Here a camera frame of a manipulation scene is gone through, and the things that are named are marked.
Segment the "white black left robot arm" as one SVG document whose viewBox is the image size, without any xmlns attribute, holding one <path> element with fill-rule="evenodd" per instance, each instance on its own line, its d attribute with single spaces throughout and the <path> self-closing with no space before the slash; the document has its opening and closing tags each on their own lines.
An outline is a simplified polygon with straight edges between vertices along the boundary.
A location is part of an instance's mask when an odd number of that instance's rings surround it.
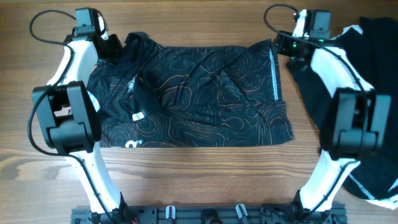
<svg viewBox="0 0 398 224">
<path fill-rule="evenodd" d="M 99 60 L 118 58 L 117 35 L 69 35 L 55 75 L 34 88 L 31 116 L 39 120 L 51 156 L 64 157 L 74 168 L 89 198 L 92 223 L 125 223 L 132 216 L 112 181 L 100 150 L 101 124 L 96 100 L 86 85 Z"/>
</svg>

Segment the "black shirt with orange lines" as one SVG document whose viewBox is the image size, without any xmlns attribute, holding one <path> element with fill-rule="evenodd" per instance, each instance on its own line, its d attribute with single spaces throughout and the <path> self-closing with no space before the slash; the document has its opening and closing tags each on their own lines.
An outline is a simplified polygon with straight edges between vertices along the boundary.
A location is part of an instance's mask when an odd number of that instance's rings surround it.
<svg viewBox="0 0 398 224">
<path fill-rule="evenodd" d="M 121 58 L 99 64 L 87 89 L 102 147 L 253 147 L 294 137 L 270 40 L 172 47 L 132 32 Z"/>
</svg>

